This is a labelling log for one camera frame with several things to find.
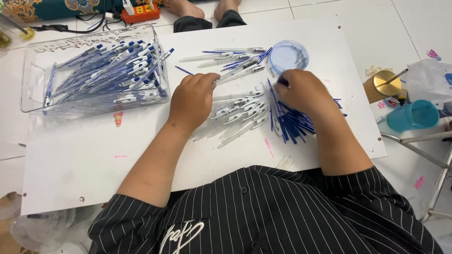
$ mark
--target black pinstripe shirt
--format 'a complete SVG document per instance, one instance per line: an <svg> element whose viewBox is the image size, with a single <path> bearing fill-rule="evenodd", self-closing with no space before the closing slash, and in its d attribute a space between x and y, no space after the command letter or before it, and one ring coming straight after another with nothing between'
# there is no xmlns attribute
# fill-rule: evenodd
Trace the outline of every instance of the black pinstripe shirt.
<svg viewBox="0 0 452 254"><path fill-rule="evenodd" d="M313 178L251 166L170 209L116 194L88 234L90 254L443 253L375 167Z"/></svg>

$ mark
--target orange power strip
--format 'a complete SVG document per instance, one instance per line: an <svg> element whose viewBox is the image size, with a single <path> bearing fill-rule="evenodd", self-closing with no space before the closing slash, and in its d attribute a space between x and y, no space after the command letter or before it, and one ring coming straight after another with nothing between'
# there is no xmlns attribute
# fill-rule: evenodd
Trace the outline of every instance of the orange power strip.
<svg viewBox="0 0 452 254"><path fill-rule="evenodd" d="M130 16L127 11L123 9L121 18L129 24L160 18L160 12L162 12L162 10L157 8L156 4L153 3L152 5L154 6L154 10L152 10L150 5L141 5L133 8L135 11L133 16Z"/></svg>

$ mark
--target blue plastic cup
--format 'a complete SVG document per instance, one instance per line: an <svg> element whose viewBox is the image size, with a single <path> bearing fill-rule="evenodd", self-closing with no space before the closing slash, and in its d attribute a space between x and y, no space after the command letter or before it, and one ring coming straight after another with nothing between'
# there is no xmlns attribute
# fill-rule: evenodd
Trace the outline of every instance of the blue plastic cup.
<svg viewBox="0 0 452 254"><path fill-rule="evenodd" d="M427 100L416 100L398 108L386 117L391 129L404 132L434 127L439 121L439 113L435 105Z"/></svg>

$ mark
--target round plastic container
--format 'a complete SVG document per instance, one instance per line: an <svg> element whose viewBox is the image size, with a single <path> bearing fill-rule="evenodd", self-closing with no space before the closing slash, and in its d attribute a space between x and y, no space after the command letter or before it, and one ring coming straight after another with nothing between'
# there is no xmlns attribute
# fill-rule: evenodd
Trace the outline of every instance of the round plastic container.
<svg viewBox="0 0 452 254"><path fill-rule="evenodd" d="M309 63L308 51L296 41L285 40L276 43L268 61L277 74L285 70L304 70Z"/></svg>
<svg viewBox="0 0 452 254"><path fill-rule="evenodd" d="M398 108L386 117L391 129L404 132L434 127L439 121L439 113L435 105L427 100L416 100Z"/></svg>

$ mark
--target plastic bag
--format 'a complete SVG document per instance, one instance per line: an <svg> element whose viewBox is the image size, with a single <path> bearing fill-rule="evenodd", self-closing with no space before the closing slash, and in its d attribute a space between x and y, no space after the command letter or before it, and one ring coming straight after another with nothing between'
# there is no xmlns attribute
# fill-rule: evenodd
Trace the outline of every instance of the plastic bag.
<svg viewBox="0 0 452 254"><path fill-rule="evenodd" d="M426 59L408 65L406 85L410 101L430 100L442 109L452 100L452 64Z"/></svg>

